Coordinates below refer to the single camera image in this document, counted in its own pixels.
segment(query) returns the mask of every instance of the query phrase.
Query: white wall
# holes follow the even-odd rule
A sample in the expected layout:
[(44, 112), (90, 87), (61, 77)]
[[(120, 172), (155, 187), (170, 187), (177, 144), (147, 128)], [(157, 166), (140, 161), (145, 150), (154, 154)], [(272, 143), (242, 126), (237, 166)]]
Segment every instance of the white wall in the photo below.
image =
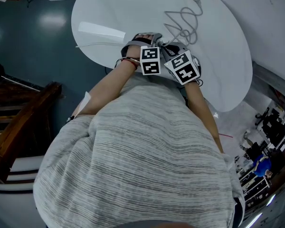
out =
[(252, 58), (285, 79), (285, 0), (222, 1), (242, 27)]
[(250, 87), (247, 95), (244, 98), (244, 101), (262, 115), (266, 111), (269, 104), (272, 102), (272, 99), (255, 90), (253, 87)]

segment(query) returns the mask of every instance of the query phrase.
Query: paper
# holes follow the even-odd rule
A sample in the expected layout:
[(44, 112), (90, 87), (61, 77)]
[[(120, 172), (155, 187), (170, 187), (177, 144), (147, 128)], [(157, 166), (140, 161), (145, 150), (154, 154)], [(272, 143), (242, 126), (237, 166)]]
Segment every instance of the paper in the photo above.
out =
[(80, 103), (78, 112), (76, 113), (75, 117), (84, 109), (84, 107), (86, 106), (86, 104), (91, 100), (91, 96), (90, 94), (86, 91), (85, 92), (85, 97), (82, 100), (82, 102)]

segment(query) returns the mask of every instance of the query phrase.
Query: person in blue shirt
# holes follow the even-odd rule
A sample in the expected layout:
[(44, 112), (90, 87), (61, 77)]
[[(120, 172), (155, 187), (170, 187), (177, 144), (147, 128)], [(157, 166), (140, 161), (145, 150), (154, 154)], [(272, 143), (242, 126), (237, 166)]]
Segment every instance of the person in blue shirt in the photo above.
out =
[(254, 174), (258, 177), (267, 176), (267, 178), (271, 178), (273, 173), (270, 171), (271, 161), (269, 157), (262, 154), (260, 146), (257, 144), (257, 142), (253, 143), (247, 138), (247, 132), (244, 134), (244, 139), (251, 146), (251, 148), (245, 148), (243, 145), (241, 145), (240, 148), (244, 150), (249, 158), (253, 161)]
[(261, 154), (255, 159), (255, 161), (253, 161), (253, 166), (253, 172), (255, 175), (257, 175), (258, 177), (267, 176), (267, 178), (271, 178), (271, 161), (268, 156), (264, 156), (263, 154)]

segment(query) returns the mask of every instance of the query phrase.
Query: white round table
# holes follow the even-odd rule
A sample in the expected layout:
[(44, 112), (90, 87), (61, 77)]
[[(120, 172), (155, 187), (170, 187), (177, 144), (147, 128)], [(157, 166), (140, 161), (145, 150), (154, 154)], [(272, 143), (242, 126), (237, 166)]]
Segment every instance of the white round table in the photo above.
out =
[[(201, 0), (204, 14), (198, 16), (198, 41), (189, 46), (201, 64), (201, 90), (220, 112), (235, 108), (247, 94), (252, 80), (252, 63), (244, 33), (221, 0)], [(159, 32), (172, 38), (164, 23), (173, 22), (164, 11), (190, 7), (193, 0), (76, 0), (72, 31), (78, 50), (92, 61), (113, 68), (120, 50), (137, 33)], [(114, 43), (114, 45), (91, 45)], [(162, 65), (161, 75), (172, 79)]]

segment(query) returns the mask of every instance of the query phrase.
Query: gray knit sweater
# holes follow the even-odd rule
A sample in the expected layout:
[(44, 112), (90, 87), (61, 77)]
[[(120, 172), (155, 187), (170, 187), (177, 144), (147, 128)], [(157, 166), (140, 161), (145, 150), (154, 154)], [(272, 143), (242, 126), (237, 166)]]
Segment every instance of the gray knit sweater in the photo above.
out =
[(233, 197), (244, 207), (233, 160), (219, 152), (178, 90), (137, 76), (95, 116), (61, 129), (34, 184), (49, 228), (151, 219), (227, 228)]

